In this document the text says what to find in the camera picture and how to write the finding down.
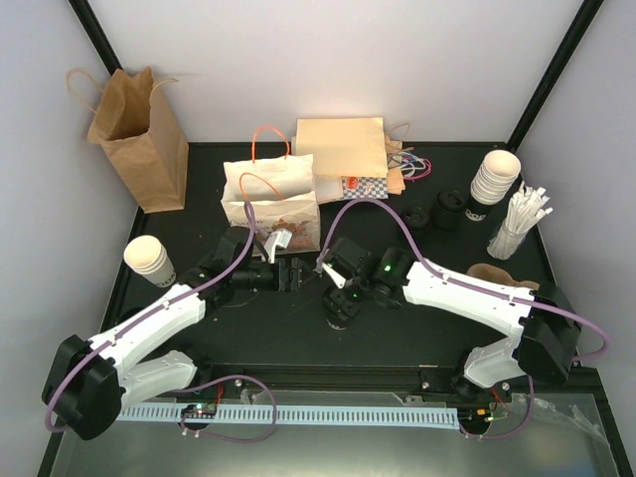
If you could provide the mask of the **white printed paper bag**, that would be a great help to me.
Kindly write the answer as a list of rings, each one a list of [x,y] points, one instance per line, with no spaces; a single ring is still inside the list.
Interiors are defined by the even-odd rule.
[[[251,141],[250,158],[226,162],[226,183],[222,207],[232,226],[246,227],[243,205],[251,203],[259,240],[279,229],[291,232],[288,252],[313,252],[320,248],[320,210],[311,154],[293,155],[290,143],[283,140],[285,154],[276,158],[256,157],[258,135],[271,130],[280,138],[285,135],[271,125],[258,127]]]

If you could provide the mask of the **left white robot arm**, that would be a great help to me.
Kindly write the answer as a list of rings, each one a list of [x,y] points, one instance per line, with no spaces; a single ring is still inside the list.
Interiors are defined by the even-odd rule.
[[[238,290],[297,290],[300,261],[275,255],[291,238],[291,231],[279,229],[260,243],[252,230],[231,227],[214,252],[154,303],[90,339],[68,337],[58,347],[42,392],[47,429],[56,430],[53,419],[58,417],[61,431],[90,440],[123,410],[149,398],[183,391],[205,395],[214,381],[210,368],[180,351],[156,359],[149,354],[222,308]]]

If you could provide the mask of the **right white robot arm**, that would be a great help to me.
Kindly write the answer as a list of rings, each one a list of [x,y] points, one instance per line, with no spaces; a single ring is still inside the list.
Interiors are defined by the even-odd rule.
[[[444,310],[500,333],[498,341],[460,358],[450,378],[459,398],[474,400],[522,376],[553,386],[569,377],[581,327],[567,314],[555,313],[566,302],[555,288],[542,295],[425,266],[413,252],[398,247],[376,257],[348,238],[328,248],[316,270],[333,282],[323,302],[335,329],[347,327],[370,300],[392,309],[411,304]]]

